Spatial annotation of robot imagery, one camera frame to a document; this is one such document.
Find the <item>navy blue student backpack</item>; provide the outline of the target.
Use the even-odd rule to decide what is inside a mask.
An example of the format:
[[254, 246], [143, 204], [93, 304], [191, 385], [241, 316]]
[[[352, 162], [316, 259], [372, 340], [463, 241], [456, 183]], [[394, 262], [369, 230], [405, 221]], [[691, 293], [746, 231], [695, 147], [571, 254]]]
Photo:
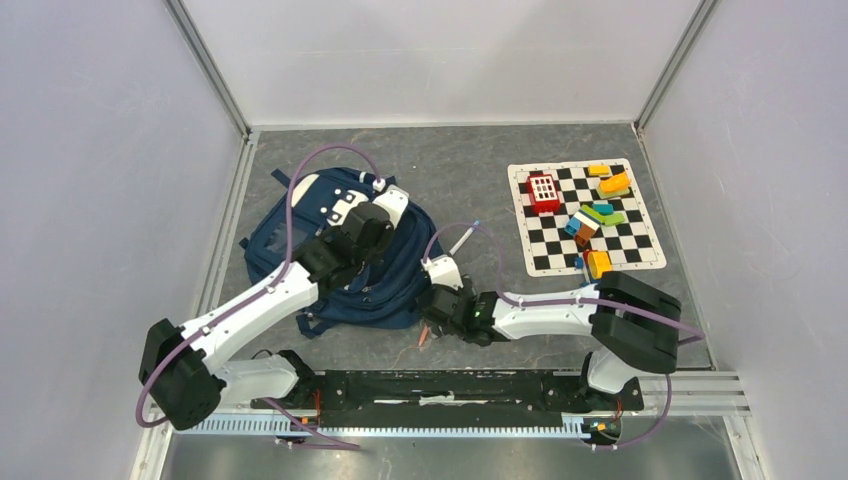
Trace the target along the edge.
[[344, 167], [308, 174], [240, 242], [251, 283], [287, 265], [318, 285], [318, 300], [296, 318], [308, 338], [339, 324], [405, 329], [419, 319], [416, 299], [430, 285], [421, 260], [443, 252], [436, 226], [413, 202], [388, 214], [395, 180], [374, 180]]

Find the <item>orange pen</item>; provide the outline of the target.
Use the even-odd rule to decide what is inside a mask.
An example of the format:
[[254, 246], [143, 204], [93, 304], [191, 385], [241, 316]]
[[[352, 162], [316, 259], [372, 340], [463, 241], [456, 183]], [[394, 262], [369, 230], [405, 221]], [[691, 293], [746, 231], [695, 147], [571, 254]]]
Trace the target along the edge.
[[424, 343], [428, 340], [429, 336], [430, 336], [430, 328], [428, 326], [424, 326], [422, 328], [421, 334], [419, 336], [418, 346], [422, 347], [424, 345]]

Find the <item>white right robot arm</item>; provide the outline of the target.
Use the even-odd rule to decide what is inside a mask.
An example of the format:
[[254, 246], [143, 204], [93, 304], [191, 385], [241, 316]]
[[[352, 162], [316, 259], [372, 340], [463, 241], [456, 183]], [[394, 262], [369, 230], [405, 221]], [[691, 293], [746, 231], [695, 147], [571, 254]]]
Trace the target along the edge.
[[478, 346], [537, 336], [591, 337], [577, 382], [580, 400], [602, 408], [641, 373], [677, 369], [681, 303], [622, 272], [567, 291], [521, 296], [478, 293], [469, 279], [460, 288], [437, 284], [417, 299], [422, 319], [438, 336], [453, 335]]

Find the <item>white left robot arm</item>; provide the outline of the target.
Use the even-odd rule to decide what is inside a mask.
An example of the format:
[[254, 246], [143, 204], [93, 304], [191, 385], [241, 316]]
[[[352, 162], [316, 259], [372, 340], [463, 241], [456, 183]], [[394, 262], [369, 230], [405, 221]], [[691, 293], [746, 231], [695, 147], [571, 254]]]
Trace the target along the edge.
[[209, 417], [224, 399], [280, 398], [306, 405], [313, 379], [285, 357], [236, 361], [247, 343], [284, 317], [319, 302], [349, 284], [380, 259], [407, 208], [387, 195], [332, 212], [330, 224], [300, 243], [289, 241], [283, 262], [268, 276], [222, 306], [175, 325], [163, 319], [146, 334], [136, 421], [143, 428], [163, 423], [178, 431]]

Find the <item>blue and white marker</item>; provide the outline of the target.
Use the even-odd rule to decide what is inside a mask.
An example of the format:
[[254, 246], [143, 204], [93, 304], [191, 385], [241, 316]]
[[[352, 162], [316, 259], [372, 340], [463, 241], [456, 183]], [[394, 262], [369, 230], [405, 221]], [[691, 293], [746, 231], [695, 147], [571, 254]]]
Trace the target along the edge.
[[460, 238], [452, 245], [452, 247], [448, 250], [451, 256], [455, 255], [462, 246], [468, 241], [468, 239], [473, 235], [477, 227], [480, 225], [480, 222], [475, 220], [465, 232], [460, 236]]

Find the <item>small toy vehicle blocks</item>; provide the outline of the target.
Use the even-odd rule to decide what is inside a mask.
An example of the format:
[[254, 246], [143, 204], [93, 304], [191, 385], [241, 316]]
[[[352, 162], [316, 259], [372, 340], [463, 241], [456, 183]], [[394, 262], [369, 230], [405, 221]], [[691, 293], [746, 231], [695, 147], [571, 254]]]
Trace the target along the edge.
[[583, 286], [598, 283], [605, 273], [612, 271], [609, 254], [593, 249], [584, 250], [575, 259], [574, 267], [583, 275]]

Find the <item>red window toy block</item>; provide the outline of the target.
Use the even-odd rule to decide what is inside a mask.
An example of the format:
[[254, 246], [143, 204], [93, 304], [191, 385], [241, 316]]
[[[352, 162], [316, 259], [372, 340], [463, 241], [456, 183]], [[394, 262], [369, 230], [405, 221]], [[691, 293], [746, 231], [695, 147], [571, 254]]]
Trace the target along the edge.
[[529, 175], [525, 184], [536, 215], [554, 213], [560, 208], [558, 183], [551, 174]]

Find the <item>pile of coloured toy blocks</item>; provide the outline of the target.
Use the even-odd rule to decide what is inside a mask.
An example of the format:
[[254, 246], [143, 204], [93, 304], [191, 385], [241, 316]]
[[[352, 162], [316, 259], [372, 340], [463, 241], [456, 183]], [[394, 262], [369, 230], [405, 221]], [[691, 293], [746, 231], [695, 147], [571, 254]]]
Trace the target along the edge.
[[564, 232], [571, 236], [578, 248], [586, 248], [591, 238], [602, 227], [613, 227], [623, 223], [626, 216], [613, 212], [601, 214], [594, 208], [582, 205], [566, 222]]

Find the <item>checkered chessboard mat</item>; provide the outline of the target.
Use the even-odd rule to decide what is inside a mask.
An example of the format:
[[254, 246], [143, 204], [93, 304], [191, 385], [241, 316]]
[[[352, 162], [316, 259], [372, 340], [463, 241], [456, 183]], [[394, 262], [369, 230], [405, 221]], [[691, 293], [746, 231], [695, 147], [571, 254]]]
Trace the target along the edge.
[[529, 276], [576, 274], [585, 250], [616, 271], [667, 265], [628, 159], [512, 164], [507, 179]]

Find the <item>yellow flat toy block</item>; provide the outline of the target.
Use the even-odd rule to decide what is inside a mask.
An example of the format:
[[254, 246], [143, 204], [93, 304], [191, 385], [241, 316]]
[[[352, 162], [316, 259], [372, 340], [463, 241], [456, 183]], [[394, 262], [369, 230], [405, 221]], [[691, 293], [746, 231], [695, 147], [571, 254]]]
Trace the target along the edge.
[[590, 165], [588, 167], [588, 175], [592, 177], [609, 177], [612, 175], [612, 170], [609, 165]]

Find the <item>orange curved toy block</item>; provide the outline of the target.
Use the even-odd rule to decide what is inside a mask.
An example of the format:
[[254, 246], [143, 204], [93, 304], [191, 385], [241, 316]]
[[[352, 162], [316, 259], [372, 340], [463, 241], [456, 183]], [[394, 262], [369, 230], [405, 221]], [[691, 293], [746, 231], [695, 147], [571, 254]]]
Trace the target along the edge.
[[600, 181], [596, 191], [601, 199], [627, 195], [630, 192], [631, 179], [622, 172]]

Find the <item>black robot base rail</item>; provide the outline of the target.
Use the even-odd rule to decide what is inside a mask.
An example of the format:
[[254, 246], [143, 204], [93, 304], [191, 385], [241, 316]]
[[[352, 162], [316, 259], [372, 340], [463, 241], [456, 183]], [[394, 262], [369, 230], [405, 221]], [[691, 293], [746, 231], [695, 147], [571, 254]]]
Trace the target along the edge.
[[640, 412], [637, 379], [616, 394], [556, 370], [327, 370], [309, 374], [278, 399], [313, 410], [323, 427], [555, 427], [562, 415]]

